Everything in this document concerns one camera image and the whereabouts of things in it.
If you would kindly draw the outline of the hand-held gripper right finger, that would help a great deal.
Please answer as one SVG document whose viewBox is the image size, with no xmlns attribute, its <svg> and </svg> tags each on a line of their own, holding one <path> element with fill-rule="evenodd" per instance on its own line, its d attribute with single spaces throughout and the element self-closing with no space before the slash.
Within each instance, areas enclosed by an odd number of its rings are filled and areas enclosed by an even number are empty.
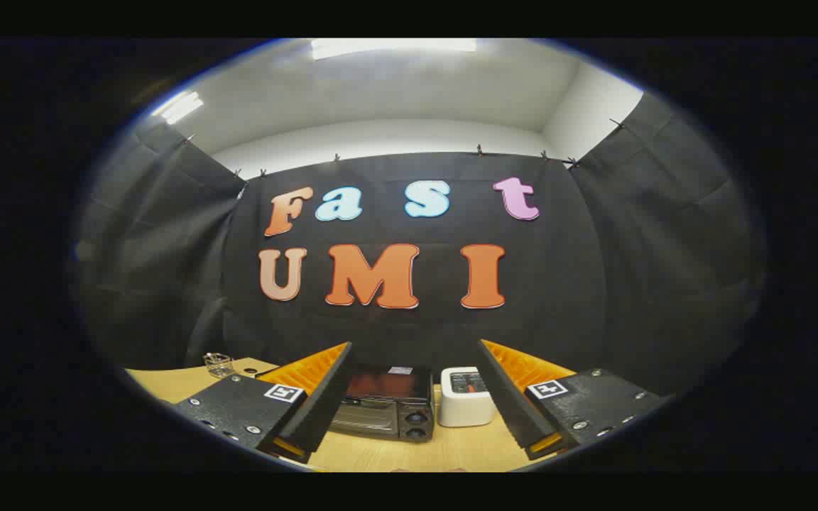
<svg viewBox="0 0 818 511">
<path fill-rule="evenodd" d="M 601 442 L 669 402 L 610 370 L 575 372 L 486 339 L 478 342 L 478 370 L 532 461 Z"/>
</svg>

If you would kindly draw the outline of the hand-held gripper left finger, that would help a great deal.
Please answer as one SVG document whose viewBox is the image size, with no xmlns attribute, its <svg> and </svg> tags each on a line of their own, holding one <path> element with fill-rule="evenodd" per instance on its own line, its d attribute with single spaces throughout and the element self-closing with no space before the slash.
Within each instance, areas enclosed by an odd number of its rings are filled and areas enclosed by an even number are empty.
<svg viewBox="0 0 818 511">
<path fill-rule="evenodd" d="M 353 344 L 256 376 L 230 375 L 173 404 L 176 413 L 244 449 L 307 463 L 353 378 Z"/>
</svg>

